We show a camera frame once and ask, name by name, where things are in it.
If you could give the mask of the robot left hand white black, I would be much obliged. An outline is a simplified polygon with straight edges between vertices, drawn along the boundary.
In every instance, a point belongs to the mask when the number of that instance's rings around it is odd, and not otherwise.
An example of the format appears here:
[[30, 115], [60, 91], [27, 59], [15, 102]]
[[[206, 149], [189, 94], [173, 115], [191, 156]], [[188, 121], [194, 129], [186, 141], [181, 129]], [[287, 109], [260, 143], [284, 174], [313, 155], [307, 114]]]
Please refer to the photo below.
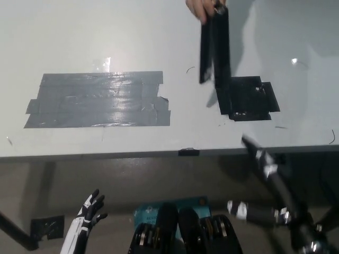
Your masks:
[[100, 220], [105, 219], [108, 214], [97, 214], [104, 206], [105, 196], [99, 196], [99, 189], [96, 189], [84, 202], [76, 218], [81, 221], [81, 228], [90, 231]]

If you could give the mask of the person's bare hand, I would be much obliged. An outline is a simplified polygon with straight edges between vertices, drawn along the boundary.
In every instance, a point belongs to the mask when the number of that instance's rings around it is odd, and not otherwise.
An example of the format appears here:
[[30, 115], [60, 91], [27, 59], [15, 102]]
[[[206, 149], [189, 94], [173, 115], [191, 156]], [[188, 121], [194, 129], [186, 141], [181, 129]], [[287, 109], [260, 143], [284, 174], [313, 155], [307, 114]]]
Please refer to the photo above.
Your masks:
[[215, 3], [212, 0], [186, 0], [185, 4], [190, 12], [200, 21], [201, 24], [206, 24], [207, 18], [214, 16]]

